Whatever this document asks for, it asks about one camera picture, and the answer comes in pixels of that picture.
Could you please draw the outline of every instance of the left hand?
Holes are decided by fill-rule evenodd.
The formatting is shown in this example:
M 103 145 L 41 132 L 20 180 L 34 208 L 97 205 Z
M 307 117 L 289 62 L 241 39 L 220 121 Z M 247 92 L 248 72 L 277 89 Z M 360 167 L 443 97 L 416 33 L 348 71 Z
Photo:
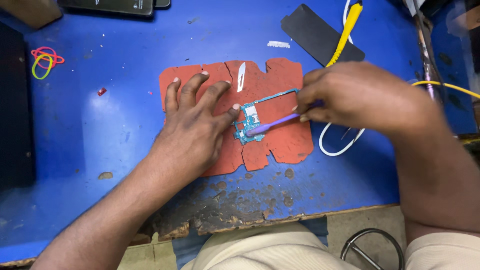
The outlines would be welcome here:
M 180 102 L 177 102 L 177 93 L 181 80 L 175 78 L 168 85 L 165 96 L 167 120 L 149 154 L 160 156 L 159 162 L 174 169 L 176 179 L 183 185 L 215 164 L 222 146 L 222 133 L 240 112 L 240 105 L 233 104 L 228 111 L 213 116 L 218 100 L 232 86 L 229 81 L 214 83 L 196 103 L 196 93 L 209 76 L 206 71 L 195 74 L 182 87 Z

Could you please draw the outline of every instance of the small brush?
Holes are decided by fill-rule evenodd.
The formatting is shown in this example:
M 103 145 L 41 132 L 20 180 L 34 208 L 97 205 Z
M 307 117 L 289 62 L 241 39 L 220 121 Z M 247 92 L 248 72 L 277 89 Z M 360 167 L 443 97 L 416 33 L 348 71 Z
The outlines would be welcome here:
M 247 137 L 253 137 L 257 134 L 260 134 L 260 133 L 264 133 L 266 132 L 267 130 L 269 130 L 272 126 L 274 125 L 278 125 L 280 123 L 283 123 L 285 121 L 288 121 L 290 119 L 293 119 L 295 117 L 299 117 L 300 115 L 298 113 L 293 113 L 289 116 L 286 116 L 282 119 L 278 119 L 277 121 L 274 121 L 274 122 L 271 122 L 270 124 L 261 124 L 259 126 L 257 126 L 256 128 L 254 129 L 251 129 L 251 130 L 248 130 L 247 131 Z
M 313 108 L 313 107 L 323 107 L 324 106 L 324 101 L 319 99 L 317 101 L 315 101 L 311 106 L 310 108 Z M 260 133 L 264 133 L 264 132 L 267 132 L 272 126 L 274 125 L 278 125 L 280 123 L 283 123 L 285 121 L 288 121 L 290 119 L 293 119 L 295 117 L 299 117 L 300 115 L 298 113 L 293 113 L 289 116 L 285 116 L 284 118 L 281 118 L 281 119 L 278 119 L 277 121 L 274 121 L 274 122 L 271 122 L 270 124 L 261 124 L 259 126 L 257 126 L 256 128 L 254 129 L 251 129 L 251 130 L 248 130 L 247 131 L 247 137 L 253 137 L 257 134 L 260 134 Z

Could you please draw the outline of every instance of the circuit board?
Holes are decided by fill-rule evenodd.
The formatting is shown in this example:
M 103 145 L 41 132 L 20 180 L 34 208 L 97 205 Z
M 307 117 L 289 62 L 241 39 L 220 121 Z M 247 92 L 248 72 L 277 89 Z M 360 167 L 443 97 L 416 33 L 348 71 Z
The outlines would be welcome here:
M 265 134 L 257 134 L 257 135 L 252 136 L 252 137 L 247 136 L 247 131 L 248 130 L 254 129 L 261 124 L 260 123 L 260 118 L 258 117 L 257 109 L 255 108 L 255 104 L 257 104 L 258 102 L 262 102 L 262 101 L 265 101 L 265 100 L 276 98 L 276 97 L 279 97 L 281 95 L 285 95 L 285 94 L 288 94 L 288 93 L 291 93 L 291 92 L 298 93 L 298 91 L 299 91 L 298 89 L 293 88 L 293 89 L 287 90 L 285 92 L 275 94 L 273 96 L 269 96 L 269 97 L 266 97 L 266 98 L 263 98 L 263 99 L 260 99 L 260 100 L 255 100 L 254 102 L 251 102 L 251 103 L 245 103 L 243 106 L 240 107 L 243 114 L 245 115 L 245 120 L 239 121 L 239 122 L 234 121 L 232 123 L 232 125 L 234 125 L 235 129 L 237 130 L 233 134 L 233 137 L 235 139 L 239 139 L 240 143 L 242 145 L 245 145 L 246 143 L 251 142 L 251 141 L 257 141 L 257 142 L 261 141 L 265 137 Z M 240 123 L 243 124 L 243 128 L 241 128 L 241 129 L 238 128 L 238 124 L 240 124 Z

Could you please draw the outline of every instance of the right hand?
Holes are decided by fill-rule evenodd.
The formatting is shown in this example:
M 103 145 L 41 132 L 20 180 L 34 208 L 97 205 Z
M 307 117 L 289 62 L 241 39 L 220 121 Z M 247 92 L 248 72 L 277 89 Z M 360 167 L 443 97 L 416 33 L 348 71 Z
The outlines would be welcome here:
M 320 99 L 325 105 L 311 108 Z M 367 62 L 337 63 L 307 73 L 297 104 L 294 112 L 302 122 L 332 122 L 386 135 L 442 119 L 425 91 Z

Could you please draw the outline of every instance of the yellow rubber band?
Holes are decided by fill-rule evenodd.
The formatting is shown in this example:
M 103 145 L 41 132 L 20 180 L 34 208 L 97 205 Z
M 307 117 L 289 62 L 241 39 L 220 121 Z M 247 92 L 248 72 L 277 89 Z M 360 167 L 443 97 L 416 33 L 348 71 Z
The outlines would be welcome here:
M 42 58 L 44 58 L 44 57 L 50 58 L 50 64 L 48 64 L 48 69 L 47 69 L 47 72 L 45 73 L 45 75 L 43 75 L 43 77 L 39 78 L 39 77 L 35 74 L 35 67 L 36 67 L 36 65 L 38 64 L 38 61 L 40 61 L 40 59 L 42 59 Z M 39 79 L 39 80 L 45 79 L 45 77 L 50 73 L 50 70 L 52 69 L 52 65 L 53 65 L 53 60 L 52 60 L 52 58 L 51 58 L 49 55 L 47 55 L 47 54 L 40 54 L 40 55 L 36 58 L 35 62 L 33 63 L 33 66 L 32 66 L 32 75 L 33 75 L 33 77 L 35 77 L 35 78 L 37 78 L 37 79 Z
M 419 81 L 419 82 L 413 83 L 412 85 L 417 86 L 417 85 L 426 85 L 426 84 L 438 85 L 438 86 L 441 85 L 439 82 L 436 82 L 436 81 Z M 461 87 L 458 87 L 458 86 L 455 86 L 455 85 L 451 85 L 451 84 L 444 84 L 444 86 L 455 89 L 455 90 L 458 90 L 458 91 L 461 91 L 461 92 L 464 92 L 464 93 L 469 94 L 471 96 L 474 96 L 476 98 L 480 98 L 479 94 L 474 93 L 474 92 L 469 91 L 469 90 L 466 90 L 464 88 L 461 88 Z

